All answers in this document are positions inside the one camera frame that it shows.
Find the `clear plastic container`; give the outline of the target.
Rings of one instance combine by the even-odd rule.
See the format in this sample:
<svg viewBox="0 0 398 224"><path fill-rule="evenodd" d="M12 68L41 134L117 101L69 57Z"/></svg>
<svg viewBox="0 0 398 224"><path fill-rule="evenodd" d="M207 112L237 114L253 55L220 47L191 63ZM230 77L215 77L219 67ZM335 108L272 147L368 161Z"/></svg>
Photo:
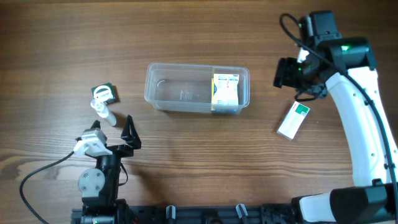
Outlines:
<svg viewBox="0 0 398 224"><path fill-rule="evenodd" d="M152 63L147 68L144 98L157 110L213 113L212 79L215 73L238 74L238 114L250 102L250 73L245 67Z"/></svg>

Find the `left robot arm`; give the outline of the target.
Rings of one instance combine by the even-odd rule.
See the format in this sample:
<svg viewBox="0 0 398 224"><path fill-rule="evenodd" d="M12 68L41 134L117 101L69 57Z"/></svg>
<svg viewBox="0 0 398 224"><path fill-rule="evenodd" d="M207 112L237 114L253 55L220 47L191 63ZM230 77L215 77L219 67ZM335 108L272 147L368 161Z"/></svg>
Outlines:
<svg viewBox="0 0 398 224"><path fill-rule="evenodd" d="M139 218L129 208L125 199L118 199L119 181L124 157L132 157L141 148L141 140L130 115L126 118L121 139L124 144L108 146L107 137L96 120L90 129L84 130L73 152L96 160L96 166L85 170L78 179L78 189L83 202L82 210L74 210L72 223L139 223Z"/></svg>

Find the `white green medicine box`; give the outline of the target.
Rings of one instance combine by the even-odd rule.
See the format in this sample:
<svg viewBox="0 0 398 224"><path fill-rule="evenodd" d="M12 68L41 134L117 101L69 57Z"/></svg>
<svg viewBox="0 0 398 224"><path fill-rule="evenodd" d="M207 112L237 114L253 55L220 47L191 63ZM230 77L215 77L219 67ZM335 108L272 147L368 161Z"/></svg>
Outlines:
<svg viewBox="0 0 398 224"><path fill-rule="evenodd" d="M292 140L309 111L309 107L295 101L277 129L277 134Z"/></svg>

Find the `white bottle clear cap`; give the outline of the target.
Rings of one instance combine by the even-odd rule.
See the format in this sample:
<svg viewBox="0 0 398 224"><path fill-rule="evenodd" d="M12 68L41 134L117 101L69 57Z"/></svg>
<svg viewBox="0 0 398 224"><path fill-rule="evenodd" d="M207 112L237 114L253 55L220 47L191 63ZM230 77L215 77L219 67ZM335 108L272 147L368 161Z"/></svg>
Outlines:
<svg viewBox="0 0 398 224"><path fill-rule="evenodd" d="M90 105L97 112L97 114L101 118L103 118L109 125L115 126L117 124L115 115L108 109L108 107L102 101L97 99L92 99Z"/></svg>

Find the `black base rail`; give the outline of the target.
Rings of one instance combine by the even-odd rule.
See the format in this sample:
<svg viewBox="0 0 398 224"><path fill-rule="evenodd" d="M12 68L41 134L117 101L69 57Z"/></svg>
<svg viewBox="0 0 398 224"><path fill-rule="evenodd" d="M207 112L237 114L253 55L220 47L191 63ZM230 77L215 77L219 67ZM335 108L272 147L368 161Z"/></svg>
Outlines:
<svg viewBox="0 0 398 224"><path fill-rule="evenodd" d="M263 204L228 207L131 206L124 214L96 212L84 214L73 210L72 223L303 223L298 211L289 204Z"/></svg>

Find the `white blue medicine box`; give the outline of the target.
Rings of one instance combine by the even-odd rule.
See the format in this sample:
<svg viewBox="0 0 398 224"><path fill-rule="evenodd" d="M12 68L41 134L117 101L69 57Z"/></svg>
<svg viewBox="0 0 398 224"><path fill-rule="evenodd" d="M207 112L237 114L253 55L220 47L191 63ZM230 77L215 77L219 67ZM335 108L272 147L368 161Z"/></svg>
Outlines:
<svg viewBox="0 0 398 224"><path fill-rule="evenodd" d="M213 75L211 104L214 106L238 105L238 83L238 74L215 73Z"/></svg>

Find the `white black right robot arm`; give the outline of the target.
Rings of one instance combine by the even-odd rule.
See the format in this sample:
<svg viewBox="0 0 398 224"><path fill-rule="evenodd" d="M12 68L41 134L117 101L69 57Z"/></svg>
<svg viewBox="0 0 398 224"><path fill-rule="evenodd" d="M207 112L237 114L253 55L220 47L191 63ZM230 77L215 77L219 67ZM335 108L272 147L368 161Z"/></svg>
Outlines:
<svg viewBox="0 0 398 224"><path fill-rule="evenodd" d="M296 90L298 102L330 95L346 134L353 186L295 197L296 223L397 220L397 146L379 95L376 59L364 37L344 38L331 11L294 20L297 58L279 60L274 86Z"/></svg>

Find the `blue yellow VapoDrops box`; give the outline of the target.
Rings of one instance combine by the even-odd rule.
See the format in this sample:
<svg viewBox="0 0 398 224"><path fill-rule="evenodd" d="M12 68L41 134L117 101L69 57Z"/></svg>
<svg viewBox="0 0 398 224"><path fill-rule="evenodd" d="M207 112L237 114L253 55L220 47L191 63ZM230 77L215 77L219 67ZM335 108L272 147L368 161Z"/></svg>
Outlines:
<svg viewBox="0 0 398 224"><path fill-rule="evenodd" d="M235 113L239 106L239 75L214 74L212 79L211 110L213 113Z"/></svg>

